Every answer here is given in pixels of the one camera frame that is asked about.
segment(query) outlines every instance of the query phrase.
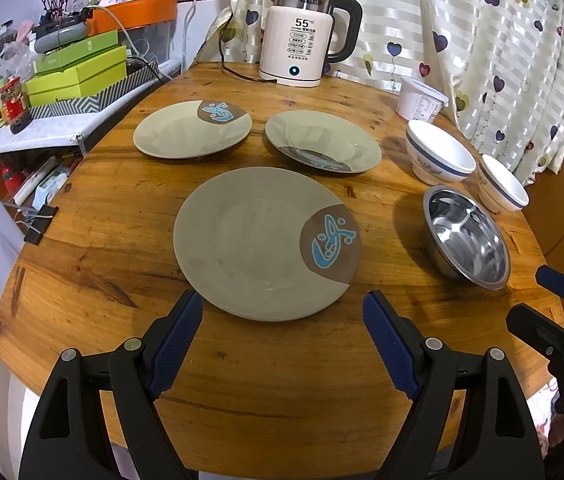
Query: electric kettle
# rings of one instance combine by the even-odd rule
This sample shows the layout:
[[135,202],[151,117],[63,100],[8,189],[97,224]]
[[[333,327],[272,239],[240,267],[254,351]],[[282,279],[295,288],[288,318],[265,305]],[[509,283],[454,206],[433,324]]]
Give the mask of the electric kettle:
[[[327,53],[333,33],[333,9],[350,15],[344,47]],[[360,32],[362,7],[355,0],[275,0],[264,31],[260,77],[288,86],[318,86],[322,67],[353,54]]]

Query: green box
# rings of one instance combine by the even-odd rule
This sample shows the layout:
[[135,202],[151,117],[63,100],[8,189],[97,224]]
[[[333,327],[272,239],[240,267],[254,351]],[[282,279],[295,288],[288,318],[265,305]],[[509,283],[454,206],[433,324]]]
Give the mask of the green box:
[[36,74],[42,75],[65,70],[77,61],[97,56],[102,50],[108,50],[117,45],[118,32],[116,30],[86,38],[38,59],[34,63]]
[[120,46],[63,72],[36,76],[25,83],[31,106],[95,95],[126,77],[126,47]]

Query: plastic bag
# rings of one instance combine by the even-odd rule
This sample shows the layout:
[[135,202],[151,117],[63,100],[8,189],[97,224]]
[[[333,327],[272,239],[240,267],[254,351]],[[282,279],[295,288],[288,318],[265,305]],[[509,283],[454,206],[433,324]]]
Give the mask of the plastic bag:
[[24,83],[35,76],[33,62],[40,57],[24,43],[7,43],[0,53],[0,76],[5,79],[19,77]]

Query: chevron-patterned box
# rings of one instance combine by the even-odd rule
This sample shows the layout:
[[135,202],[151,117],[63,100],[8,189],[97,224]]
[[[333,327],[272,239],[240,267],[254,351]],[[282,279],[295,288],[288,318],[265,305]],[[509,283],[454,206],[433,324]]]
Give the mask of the chevron-patterned box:
[[[151,62],[151,67],[157,72],[157,63],[154,61]],[[97,95],[77,99],[58,100],[48,105],[33,107],[30,112],[34,119],[101,112],[123,95],[149,82],[151,79],[155,79],[155,74],[153,74],[149,67],[145,66],[141,70],[125,77],[122,81],[118,81],[110,87],[105,88]]]

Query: red bottle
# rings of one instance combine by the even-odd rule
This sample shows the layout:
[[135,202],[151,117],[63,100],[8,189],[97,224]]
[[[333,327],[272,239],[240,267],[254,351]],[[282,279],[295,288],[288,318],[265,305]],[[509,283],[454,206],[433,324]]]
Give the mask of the red bottle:
[[6,187],[6,191],[9,193],[10,196],[15,195],[18,192],[18,190],[22,187],[22,184],[24,184],[20,172],[15,171],[6,162],[1,162],[0,173],[2,174],[2,179],[4,181],[4,186]]

